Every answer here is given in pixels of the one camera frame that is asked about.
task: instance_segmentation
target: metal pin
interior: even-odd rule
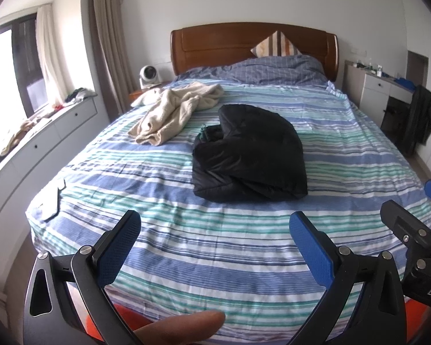
[[[389,251],[384,250],[384,251],[382,252],[382,257],[383,257],[384,259],[391,259],[391,258],[392,258],[392,254],[391,254]]]
[[[89,254],[91,253],[91,250],[93,250],[93,247],[91,245],[82,246],[80,248],[80,254]]]
[[[348,248],[348,246],[341,246],[340,248],[338,248],[338,252],[341,255],[349,255],[351,253],[351,249]]]
[[[418,269],[425,269],[426,268],[426,262],[424,261],[424,259],[419,259],[417,261],[417,268]]]
[[[40,253],[37,255],[37,258],[38,258],[38,259],[45,259],[46,257],[48,257],[48,252],[47,252],[46,250],[44,250],[44,251],[40,252]]]

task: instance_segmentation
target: black folded jacket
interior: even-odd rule
[[[193,145],[196,196],[214,202],[282,201],[308,194],[303,148],[293,125],[250,105],[223,105],[220,125]]]

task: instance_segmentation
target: hanging jacket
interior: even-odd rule
[[[399,150],[406,156],[412,155],[416,144],[425,144],[430,134],[431,92],[419,85],[412,96],[407,125]]]
[[[308,194],[302,143],[279,114],[223,105],[220,125],[193,145],[196,196],[214,202],[296,200]]]

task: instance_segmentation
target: striped bed sheet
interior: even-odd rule
[[[380,207],[394,200],[431,228],[431,202],[407,161],[346,95],[332,87],[203,82],[221,83],[223,98],[213,109],[194,112],[171,141],[136,144],[127,131],[146,107],[135,108],[59,172],[55,180],[63,177],[67,185],[59,214],[42,221],[37,201],[26,213],[38,250],[74,253],[93,245],[128,209],[136,210],[141,234],[106,287],[111,300],[152,320],[222,310],[226,323],[210,344],[286,344],[319,301],[324,288],[288,232],[294,211],[355,253],[389,250],[403,274],[406,249],[380,221]],[[218,124],[218,108],[229,103],[277,112],[294,125],[308,196],[225,205],[193,194],[192,143],[203,126]],[[344,329],[360,289],[354,287],[334,335]]]

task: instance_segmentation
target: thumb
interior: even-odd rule
[[[169,317],[134,331],[144,345],[187,345],[215,334],[225,321],[221,311]]]

